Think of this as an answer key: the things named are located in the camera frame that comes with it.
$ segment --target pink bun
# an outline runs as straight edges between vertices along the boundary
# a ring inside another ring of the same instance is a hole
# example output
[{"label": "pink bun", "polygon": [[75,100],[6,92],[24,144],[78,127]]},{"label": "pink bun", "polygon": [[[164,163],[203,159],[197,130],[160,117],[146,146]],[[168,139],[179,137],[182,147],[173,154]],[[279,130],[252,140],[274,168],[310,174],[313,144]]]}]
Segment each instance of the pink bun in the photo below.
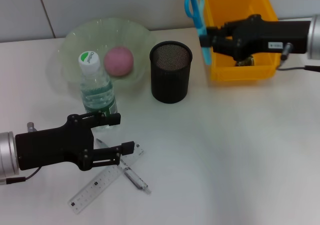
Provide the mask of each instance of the pink bun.
[{"label": "pink bun", "polygon": [[114,47],[104,56],[104,67],[106,72],[111,76],[120,77],[127,75],[134,67],[134,56],[124,46]]}]

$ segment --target yellow box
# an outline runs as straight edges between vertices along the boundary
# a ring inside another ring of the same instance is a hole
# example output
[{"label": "yellow box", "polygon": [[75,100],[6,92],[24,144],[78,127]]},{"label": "yellow box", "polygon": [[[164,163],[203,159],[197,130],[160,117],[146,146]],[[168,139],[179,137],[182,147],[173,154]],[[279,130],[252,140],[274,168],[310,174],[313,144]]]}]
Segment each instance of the yellow box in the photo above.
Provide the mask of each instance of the yellow box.
[{"label": "yellow box", "polygon": [[[263,20],[277,21],[269,0],[205,0],[204,19],[207,27],[221,27],[226,22],[260,14]],[[210,77],[213,81],[250,81],[272,77],[280,64],[278,53],[253,54],[254,66],[236,66],[232,57],[212,51]]]}]

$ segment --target black mesh cup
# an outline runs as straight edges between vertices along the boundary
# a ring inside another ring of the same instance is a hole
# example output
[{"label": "black mesh cup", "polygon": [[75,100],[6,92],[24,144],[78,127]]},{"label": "black mesh cup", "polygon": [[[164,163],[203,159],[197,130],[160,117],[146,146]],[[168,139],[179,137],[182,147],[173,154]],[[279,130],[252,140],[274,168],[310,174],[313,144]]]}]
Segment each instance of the black mesh cup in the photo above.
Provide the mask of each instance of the black mesh cup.
[{"label": "black mesh cup", "polygon": [[188,92],[191,50],[181,42],[164,41],[150,52],[151,92],[155,99],[174,104]]}]

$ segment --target white bottle cap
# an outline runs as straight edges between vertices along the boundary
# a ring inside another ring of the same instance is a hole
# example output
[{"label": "white bottle cap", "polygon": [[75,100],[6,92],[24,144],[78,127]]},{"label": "white bottle cap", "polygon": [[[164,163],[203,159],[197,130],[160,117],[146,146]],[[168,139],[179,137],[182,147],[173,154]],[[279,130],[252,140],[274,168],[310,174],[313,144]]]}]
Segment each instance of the white bottle cap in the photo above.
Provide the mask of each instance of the white bottle cap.
[{"label": "white bottle cap", "polygon": [[94,51],[81,53],[78,60],[84,75],[94,74],[100,68],[99,55]]}]

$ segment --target blue scissors handle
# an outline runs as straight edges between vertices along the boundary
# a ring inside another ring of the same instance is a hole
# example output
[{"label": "blue scissors handle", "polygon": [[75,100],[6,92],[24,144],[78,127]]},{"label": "blue scissors handle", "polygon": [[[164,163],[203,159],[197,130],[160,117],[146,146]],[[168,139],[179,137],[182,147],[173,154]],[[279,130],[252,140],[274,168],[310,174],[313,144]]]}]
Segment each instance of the blue scissors handle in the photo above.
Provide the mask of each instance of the blue scissors handle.
[{"label": "blue scissors handle", "polygon": [[[189,2],[191,2],[193,14],[189,8]],[[197,29],[205,25],[203,12],[205,8],[205,0],[184,0],[184,10],[186,15],[193,19],[193,23]]]}]

